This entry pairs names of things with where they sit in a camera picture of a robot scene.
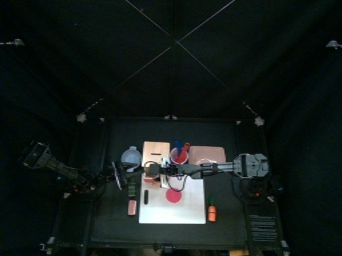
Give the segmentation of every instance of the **pink object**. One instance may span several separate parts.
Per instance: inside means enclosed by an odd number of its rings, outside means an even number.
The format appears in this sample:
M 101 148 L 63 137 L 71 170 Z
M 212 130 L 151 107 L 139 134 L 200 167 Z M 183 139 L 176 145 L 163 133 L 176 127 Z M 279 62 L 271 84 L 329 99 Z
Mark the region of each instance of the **pink object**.
M 223 147 L 208 146 L 191 146 L 188 150 L 188 163 L 204 164 L 204 163 L 224 163 L 226 153 Z
M 171 188 L 166 191 L 166 199 L 171 203 L 178 203 L 182 199 L 182 192 L 172 190 Z
M 135 211 L 136 211 L 136 201 L 129 200 L 128 201 L 128 215 L 129 216 L 135 215 Z
M 187 158 L 188 158 L 188 155 L 187 155 L 188 148 L 190 148 L 190 143 L 186 143 L 184 147 L 182 149 L 180 155 L 179 155 L 179 157 L 175 160 L 178 163 L 183 163 L 183 162 L 187 161 Z

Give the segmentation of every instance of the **red object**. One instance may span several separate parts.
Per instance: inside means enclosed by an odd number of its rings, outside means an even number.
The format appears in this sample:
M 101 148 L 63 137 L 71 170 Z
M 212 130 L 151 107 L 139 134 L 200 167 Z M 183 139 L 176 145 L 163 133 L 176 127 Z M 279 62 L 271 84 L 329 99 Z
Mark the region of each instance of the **red object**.
M 129 200 L 128 201 L 128 215 L 135 215 L 135 211 L 136 211 L 136 201 L 135 200 Z
M 214 205 L 208 207 L 208 221 L 216 221 L 216 207 Z
M 175 159 L 175 162 L 183 163 L 183 162 L 186 161 L 188 148 L 190 148 L 190 143 L 186 143 L 186 144 L 184 144 L 184 147 L 183 147 L 183 149 L 182 149 L 180 155 L 179 155 L 179 157 Z

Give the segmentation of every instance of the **white bottle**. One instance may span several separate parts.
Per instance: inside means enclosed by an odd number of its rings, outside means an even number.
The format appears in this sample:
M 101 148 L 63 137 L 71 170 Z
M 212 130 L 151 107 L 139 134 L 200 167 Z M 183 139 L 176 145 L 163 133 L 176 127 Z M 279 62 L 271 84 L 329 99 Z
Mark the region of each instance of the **white bottle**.
M 133 172 L 133 169 L 140 165 L 142 163 L 142 154 L 140 152 L 136 150 L 135 146 L 131 146 L 129 149 L 127 149 L 123 152 L 121 155 L 121 162 L 123 163 L 132 163 L 135 164 L 133 167 L 131 167 L 127 172 Z

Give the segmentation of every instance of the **cable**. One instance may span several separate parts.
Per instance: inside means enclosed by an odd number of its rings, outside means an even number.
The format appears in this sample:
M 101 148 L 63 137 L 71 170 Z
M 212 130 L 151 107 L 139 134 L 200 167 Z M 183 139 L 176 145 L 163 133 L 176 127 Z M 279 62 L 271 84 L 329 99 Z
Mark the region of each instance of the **cable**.
M 170 181 L 168 181 L 168 175 L 166 175 L 166 181 L 167 181 L 168 187 L 170 187 L 174 191 L 180 192 L 180 191 L 183 191 L 183 189 L 184 189 L 184 187 L 186 187 L 186 181 L 187 181 L 188 175 L 180 174 L 180 175 L 170 176 L 170 177 L 176 177 L 176 176 L 178 176 L 178 177 L 186 176 L 184 181 L 183 181 L 183 185 L 182 185 L 182 188 L 180 188 L 180 189 L 176 189 L 176 188 L 174 188 L 174 187 L 171 186 Z

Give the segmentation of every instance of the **black enclosure wall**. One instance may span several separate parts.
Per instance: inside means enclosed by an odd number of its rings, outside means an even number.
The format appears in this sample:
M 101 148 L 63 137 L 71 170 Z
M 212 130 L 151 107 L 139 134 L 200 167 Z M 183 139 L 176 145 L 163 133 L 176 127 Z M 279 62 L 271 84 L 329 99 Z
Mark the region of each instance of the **black enclosure wall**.
M 27 143 L 68 162 L 92 120 L 174 115 L 264 119 L 292 254 L 339 255 L 341 24 L 337 0 L 1 2 L 1 252 L 29 255 L 56 215 L 56 175 L 17 162 Z

